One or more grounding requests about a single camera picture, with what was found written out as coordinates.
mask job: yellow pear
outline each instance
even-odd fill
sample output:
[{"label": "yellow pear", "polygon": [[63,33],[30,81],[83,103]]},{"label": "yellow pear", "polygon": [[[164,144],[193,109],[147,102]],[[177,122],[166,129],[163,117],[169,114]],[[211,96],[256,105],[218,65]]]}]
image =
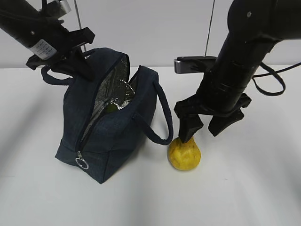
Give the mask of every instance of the yellow pear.
[{"label": "yellow pear", "polygon": [[185,144],[180,138],[173,140],[168,150],[168,159],[177,170],[189,171],[196,168],[201,156],[201,151],[193,137]]}]

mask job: insulated lunch bag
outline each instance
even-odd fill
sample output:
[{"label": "insulated lunch bag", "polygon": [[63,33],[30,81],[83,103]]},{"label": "insulated lunch bag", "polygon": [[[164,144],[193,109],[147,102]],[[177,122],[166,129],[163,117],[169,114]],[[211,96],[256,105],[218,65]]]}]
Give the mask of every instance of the insulated lunch bag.
[{"label": "insulated lunch bag", "polygon": [[[63,138],[56,158],[78,167],[99,183],[109,179],[146,135],[151,141],[168,145],[173,139],[173,122],[158,73],[140,66],[129,81],[129,58],[109,48],[90,51],[87,62],[95,72],[94,81],[80,76],[65,80],[42,69],[45,82],[66,85],[63,103]],[[161,102],[169,135],[160,138],[152,129],[157,96]]]}]

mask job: white wall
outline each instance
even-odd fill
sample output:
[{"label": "white wall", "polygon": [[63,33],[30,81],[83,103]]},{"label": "white wall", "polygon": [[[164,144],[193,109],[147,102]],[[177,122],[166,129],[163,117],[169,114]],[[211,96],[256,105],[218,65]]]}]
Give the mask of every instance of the white wall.
[{"label": "white wall", "polygon": [[83,26],[95,32],[91,47],[128,53],[132,66],[173,65],[203,55],[212,0],[78,1]]},{"label": "white wall", "polygon": [[[28,0],[36,9],[41,0]],[[77,30],[72,12],[64,26]],[[213,0],[77,0],[83,27],[96,39],[87,48],[109,47],[128,53],[131,65],[172,66],[179,56],[204,55]],[[216,0],[208,54],[218,55],[227,36],[227,14],[232,0]],[[0,68],[25,67],[32,55],[0,30]],[[278,44],[265,59],[268,64],[301,61],[301,40]]]}]

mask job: label sticker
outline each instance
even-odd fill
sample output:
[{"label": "label sticker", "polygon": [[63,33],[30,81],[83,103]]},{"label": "label sticker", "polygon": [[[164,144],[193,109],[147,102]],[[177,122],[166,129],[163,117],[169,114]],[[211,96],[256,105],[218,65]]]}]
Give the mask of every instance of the label sticker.
[{"label": "label sticker", "polygon": [[42,60],[48,60],[56,53],[56,49],[43,39],[38,41],[38,43],[33,47],[29,48],[29,50]]}]

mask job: zipper pull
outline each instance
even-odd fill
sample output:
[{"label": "zipper pull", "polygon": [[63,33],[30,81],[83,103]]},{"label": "zipper pull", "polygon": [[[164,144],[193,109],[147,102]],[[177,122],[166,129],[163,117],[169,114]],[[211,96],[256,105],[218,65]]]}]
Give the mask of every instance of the zipper pull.
[{"label": "zipper pull", "polygon": [[78,158],[76,158],[75,161],[79,165],[79,167],[81,167],[84,170],[89,169],[89,164],[86,162],[86,160],[83,159],[83,156],[81,155],[81,152],[78,151],[76,153],[77,153]]}]

